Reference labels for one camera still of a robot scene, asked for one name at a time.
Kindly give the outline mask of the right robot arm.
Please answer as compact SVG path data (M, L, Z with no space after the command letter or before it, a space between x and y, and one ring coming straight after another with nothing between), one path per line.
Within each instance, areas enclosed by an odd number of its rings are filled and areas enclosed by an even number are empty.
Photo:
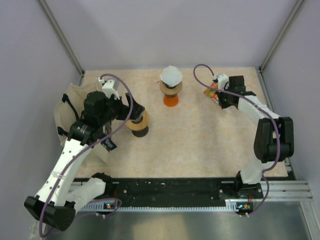
M257 189L265 172L294 154L294 122L291 117L274 113L253 91L248 91L242 75L222 73L213 81L217 84L219 106L222 109L234 106L256 125L253 162L237 173L233 184L234 194L245 198Z

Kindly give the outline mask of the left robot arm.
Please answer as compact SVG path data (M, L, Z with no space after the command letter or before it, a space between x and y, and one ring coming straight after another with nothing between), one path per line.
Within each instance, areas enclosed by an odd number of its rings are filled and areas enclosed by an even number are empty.
M82 162L96 143L108 139L105 125L113 120L138 120L145 107L137 103L130 93L125 94L128 105L114 94L90 92L83 102L81 116L71 125L61 155L50 176L35 196L28 196L24 207L41 224L59 231L70 227L76 214L97 197L109 198L114 191L109 176L94 174L74 191L70 187Z

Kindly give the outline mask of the blue ribbed glass dripper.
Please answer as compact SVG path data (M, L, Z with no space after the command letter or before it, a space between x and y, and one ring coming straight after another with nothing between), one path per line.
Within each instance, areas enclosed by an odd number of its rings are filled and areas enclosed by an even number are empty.
M168 84L166 84L166 83L163 83L163 85L164 85L164 87L165 88L167 88L167 89L175 89L177 86L175 85L175 86L170 86L170 85L168 85Z

